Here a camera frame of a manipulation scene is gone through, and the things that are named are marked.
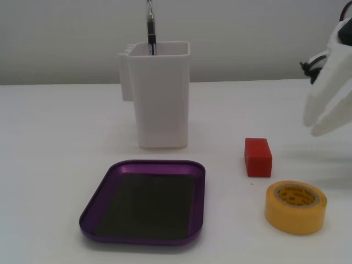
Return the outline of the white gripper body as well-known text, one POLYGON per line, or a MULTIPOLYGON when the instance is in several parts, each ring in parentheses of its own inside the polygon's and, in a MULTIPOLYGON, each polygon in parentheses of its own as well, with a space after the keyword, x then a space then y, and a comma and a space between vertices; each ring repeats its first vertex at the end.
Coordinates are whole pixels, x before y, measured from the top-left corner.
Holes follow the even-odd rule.
POLYGON ((351 18, 340 21, 331 33, 327 49, 345 49, 351 51, 351 18))

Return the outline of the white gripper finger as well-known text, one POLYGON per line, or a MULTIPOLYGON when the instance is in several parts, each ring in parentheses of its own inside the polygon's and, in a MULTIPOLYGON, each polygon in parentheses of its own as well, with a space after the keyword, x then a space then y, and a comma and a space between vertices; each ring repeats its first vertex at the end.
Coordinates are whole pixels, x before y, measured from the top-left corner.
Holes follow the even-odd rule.
POLYGON ((322 136, 351 123, 351 84, 314 84, 311 90, 311 135, 322 136), (321 114, 331 99, 344 87, 350 88, 326 115, 321 114))
POLYGON ((328 102, 351 79, 351 46, 333 45, 319 76, 308 95, 303 115, 304 125, 312 126, 328 102))

